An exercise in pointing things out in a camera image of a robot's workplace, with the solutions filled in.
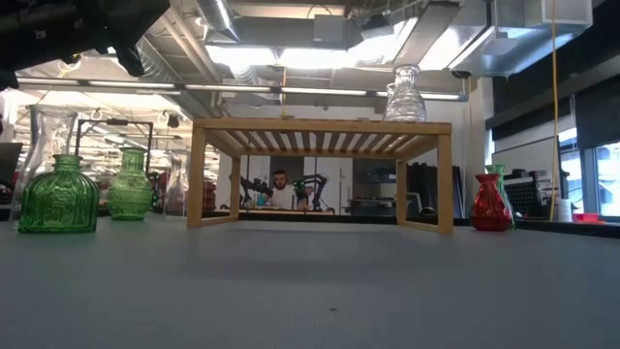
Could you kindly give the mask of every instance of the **red glass vase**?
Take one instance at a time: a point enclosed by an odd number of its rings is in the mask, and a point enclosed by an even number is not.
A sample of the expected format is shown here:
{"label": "red glass vase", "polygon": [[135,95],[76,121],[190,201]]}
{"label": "red glass vase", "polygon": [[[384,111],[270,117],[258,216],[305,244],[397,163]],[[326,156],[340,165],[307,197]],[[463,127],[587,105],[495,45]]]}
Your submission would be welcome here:
{"label": "red glass vase", "polygon": [[472,226],[479,231],[504,232],[511,225],[511,211],[497,189],[498,174],[478,174],[478,195],[470,212]]}

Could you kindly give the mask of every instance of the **green glass vase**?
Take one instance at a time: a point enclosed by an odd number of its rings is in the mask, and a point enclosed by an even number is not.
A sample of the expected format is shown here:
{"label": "green glass vase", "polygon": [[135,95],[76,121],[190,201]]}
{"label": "green glass vase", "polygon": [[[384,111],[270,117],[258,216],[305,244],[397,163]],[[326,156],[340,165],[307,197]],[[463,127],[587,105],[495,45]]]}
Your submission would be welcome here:
{"label": "green glass vase", "polygon": [[514,210],[512,209],[511,201],[508,198],[508,194],[506,193],[506,187],[504,187],[504,168],[506,166],[496,164],[496,165],[486,165],[485,167],[486,167],[486,170],[490,174],[499,175],[499,178],[497,179],[497,189],[500,192],[500,196],[502,197],[502,201],[504,202],[504,205],[511,212],[510,228],[514,230],[516,229],[516,225],[514,224]]}
{"label": "green glass vase", "polygon": [[108,190],[108,210],[115,220],[142,220],[151,207],[151,183],[144,173],[144,150],[121,148],[123,164]]}
{"label": "green glass vase", "polygon": [[54,155],[54,171],[33,178],[23,191],[20,233],[93,233],[99,188],[79,172],[76,155]]}

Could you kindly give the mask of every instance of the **man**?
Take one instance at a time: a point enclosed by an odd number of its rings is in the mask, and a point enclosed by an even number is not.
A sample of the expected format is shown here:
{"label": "man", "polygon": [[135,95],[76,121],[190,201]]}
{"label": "man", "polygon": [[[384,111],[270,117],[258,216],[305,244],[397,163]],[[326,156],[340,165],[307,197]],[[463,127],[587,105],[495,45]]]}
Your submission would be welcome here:
{"label": "man", "polygon": [[287,179],[287,173],[278,170],[272,174],[273,177],[273,195],[267,201],[269,206],[285,209],[294,209],[296,197],[295,189],[290,185]]}

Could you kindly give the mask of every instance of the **gray table surface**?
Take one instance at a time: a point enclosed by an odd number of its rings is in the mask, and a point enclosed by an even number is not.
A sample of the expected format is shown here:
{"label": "gray table surface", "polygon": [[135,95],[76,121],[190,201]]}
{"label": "gray table surface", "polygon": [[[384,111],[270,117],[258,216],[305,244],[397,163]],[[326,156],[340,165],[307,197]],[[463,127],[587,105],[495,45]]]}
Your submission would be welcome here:
{"label": "gray table surface", "polygon": [[0,223],[0,348],[619,348],[620,240],[101,218]]}

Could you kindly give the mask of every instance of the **table leg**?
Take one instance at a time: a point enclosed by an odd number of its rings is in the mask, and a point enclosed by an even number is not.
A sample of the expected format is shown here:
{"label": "table leg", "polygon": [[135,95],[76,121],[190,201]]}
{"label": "table leg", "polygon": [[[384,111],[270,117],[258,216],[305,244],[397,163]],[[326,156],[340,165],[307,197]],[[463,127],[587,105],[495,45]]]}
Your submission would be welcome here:
{"label": "table leg", "polygon": [[241,158],[232,159],[231,217],[239,217],[239,184],[241,182]]}
{"label": "table leg", "polygon": [[407,221],[407,162],[396,160],[396,223]]}
{"label": "table leg", "polygon": [[437,196],[438,226],[442,234],[454,230],[454,208],[452,200],[452,142],[451,135],[440,135],[437,144]]}
{"label": "table leg", "polygon": [[204,195],[204,149],[206,131],[195,128],[192,132],[192,153],[190,156],[190,188],[187,200],[187,226],[202,225],[202,200]]}

